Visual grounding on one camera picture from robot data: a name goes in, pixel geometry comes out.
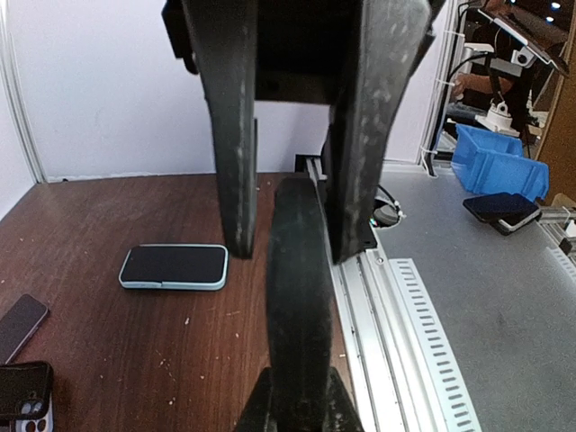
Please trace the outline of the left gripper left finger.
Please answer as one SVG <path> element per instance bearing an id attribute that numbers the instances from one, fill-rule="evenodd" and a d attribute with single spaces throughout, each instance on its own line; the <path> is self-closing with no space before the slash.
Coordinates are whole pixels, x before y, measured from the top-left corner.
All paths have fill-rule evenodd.
<path id="1" fill-rule="evenodd" d="M 278 431 L 277 408 L 278 388 L 274 381 L 273 368 L 264 368 L 258 376 L 250 396 L 239 416 L 238 432 Z"/>

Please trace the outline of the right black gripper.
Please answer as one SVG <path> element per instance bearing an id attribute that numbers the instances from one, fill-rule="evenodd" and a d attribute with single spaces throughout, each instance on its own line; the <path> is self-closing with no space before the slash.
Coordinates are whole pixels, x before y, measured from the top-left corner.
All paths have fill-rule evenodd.
<path id="1" fill-rule="evenodd" d="M 162 18 L 202 83 L 229 252 L 250 259 L 257 221 L 257 101 L 332 105 L 326 139 L 334 263 L 365 248 L 384 153 L 434 39 L 439 1 L 168 1 Z"/>

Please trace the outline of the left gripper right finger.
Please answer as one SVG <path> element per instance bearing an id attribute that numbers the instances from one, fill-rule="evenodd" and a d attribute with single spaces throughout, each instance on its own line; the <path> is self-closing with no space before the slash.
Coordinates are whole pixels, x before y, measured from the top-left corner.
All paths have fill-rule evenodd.
<path id="1" fill-rule="evenodd" d="M 362 432 L 364 430 L 338 370 L 333 366 L 329 368 L 328 405 L 322 430 L 329 432 Z"/>

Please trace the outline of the black phone case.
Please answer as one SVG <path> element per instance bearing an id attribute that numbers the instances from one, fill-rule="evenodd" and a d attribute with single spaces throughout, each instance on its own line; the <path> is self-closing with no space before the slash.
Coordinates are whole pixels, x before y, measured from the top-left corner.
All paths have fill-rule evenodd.
<path id="1" fill-rule="evenodd" d="M 43 417 L 52 400 L 53 368 L 44 361 L 1 366 L 1 430 L 14 422 Z"/>

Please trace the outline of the purple-edged phone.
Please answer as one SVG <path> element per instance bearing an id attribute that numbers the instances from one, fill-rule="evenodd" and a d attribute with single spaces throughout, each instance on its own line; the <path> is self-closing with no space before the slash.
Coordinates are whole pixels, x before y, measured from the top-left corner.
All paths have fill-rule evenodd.
<path id="1" fill-rule="evenodd" d="M 23 294 L 1 318 L 1 365 L 11 363 L 49 316 L 49 308 Z"/>

